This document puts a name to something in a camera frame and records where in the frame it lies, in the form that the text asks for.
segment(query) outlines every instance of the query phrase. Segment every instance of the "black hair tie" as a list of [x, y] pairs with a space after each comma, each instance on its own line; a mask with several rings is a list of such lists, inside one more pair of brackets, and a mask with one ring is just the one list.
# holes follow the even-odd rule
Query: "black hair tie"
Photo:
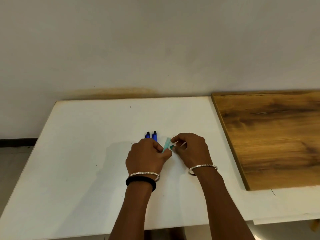
[[129, 186], [129, 184], [134, 181], [144, 181], [144, 182], [150, 183], [152, 185], [152, 192], [156, 189], [156, 186], [157, 186], [156, 182], [152, 178], [149, 178], [146, 176], [128, 177], [127, 180], [125, 181], [125, 184]]

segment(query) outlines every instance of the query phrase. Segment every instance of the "tile floor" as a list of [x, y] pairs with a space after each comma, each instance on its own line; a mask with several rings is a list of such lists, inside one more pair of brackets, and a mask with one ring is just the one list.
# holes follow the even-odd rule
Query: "tile floor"
[[[33, 147], [0, 148], [0, 215], [2, 214]], [[310, 221], [284, 222], [255, 226], [248, 222], [256, 240], [319, 240], [320, 229], [310, 230]], [[187, 240], [211, 240], [209, 225], [185, 227]], [[166, 231], [155, 230], [154, 240], [164, 240]], [[107, 240], [109, 235], [63, 238], [60, 240]]]

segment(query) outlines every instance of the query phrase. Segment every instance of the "black baseboard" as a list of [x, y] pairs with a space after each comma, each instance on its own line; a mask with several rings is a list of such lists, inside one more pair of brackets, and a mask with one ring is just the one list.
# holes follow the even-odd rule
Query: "black baseboard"
[[1, 147], [30, 147], [34, 146], [38, 138], [3, 139], [0, 140]]

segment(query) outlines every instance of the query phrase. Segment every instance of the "person's right arm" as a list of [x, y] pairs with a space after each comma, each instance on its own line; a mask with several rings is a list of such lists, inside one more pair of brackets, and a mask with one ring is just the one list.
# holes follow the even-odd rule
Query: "person's right arm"
[[[177, 142], [174, 151], [188, 168], [213, 164], [203, 137], [180, 133], [171, 142]], [[254, 240], [217, 170], [214, 167], [198, 167], [193, 172], [198, 177], [205, 196], [212, 239]]]

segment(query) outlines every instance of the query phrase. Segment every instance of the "hand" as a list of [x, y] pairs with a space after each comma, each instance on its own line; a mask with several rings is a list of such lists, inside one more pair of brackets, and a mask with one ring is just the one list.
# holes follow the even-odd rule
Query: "hand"
[[188, 168], [212, 164], [209, 149], [203, 137], [193, 133], [180, 133], [173, 137], [171, 142], [177, 143], [173, 149]]
[[[125, 161], [129, 175], [137, 172], [153, 172], [160, 174], [163, 164], [172, 156], [170, 149], [161, 153], [163, 147], [154, 139], [141, 139], [131, 146], [131, 151]], [[143, 176], [155, 179], [152, 174]]]

